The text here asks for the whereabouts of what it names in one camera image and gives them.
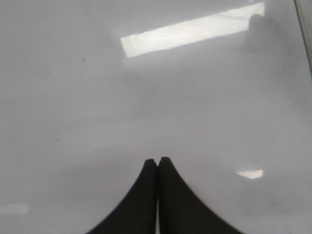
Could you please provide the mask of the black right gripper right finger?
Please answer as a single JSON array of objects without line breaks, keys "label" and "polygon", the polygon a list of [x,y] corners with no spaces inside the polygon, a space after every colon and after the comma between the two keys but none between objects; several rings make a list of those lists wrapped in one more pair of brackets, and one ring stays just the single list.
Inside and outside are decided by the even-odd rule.
[{"label": "black right gripper right finger", "polygon": [[239,234],[189,188],[168,157],[158,165],[158,217],[161,234]]}]

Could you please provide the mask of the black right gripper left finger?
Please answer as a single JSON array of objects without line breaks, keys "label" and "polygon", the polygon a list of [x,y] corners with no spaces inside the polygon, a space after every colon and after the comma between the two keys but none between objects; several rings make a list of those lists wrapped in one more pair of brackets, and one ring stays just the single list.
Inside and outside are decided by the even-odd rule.
[{"label": "black right gripper left finger", "polygon": [[147,159],[123,200],[88,233],[154,234],[156,212],[157,165],[153,159]]}]

